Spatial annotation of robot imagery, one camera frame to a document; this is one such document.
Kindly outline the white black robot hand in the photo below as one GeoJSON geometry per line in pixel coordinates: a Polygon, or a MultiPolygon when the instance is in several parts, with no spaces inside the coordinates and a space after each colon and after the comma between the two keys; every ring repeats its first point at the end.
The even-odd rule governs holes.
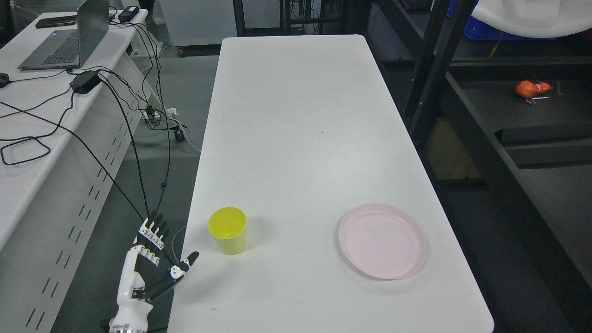
{"type": "Polygon", "coordinates": [[[118,310],[109,322],[110,333],[147,333],[154,301],[178,284],[198,259],[200,253],[194,251],[165,269],[156,281],[147,282],[148,274],[159,269],[170,232],[163,214],[156,210],[142,222],[125,256],[117,291],[118,310]]]}

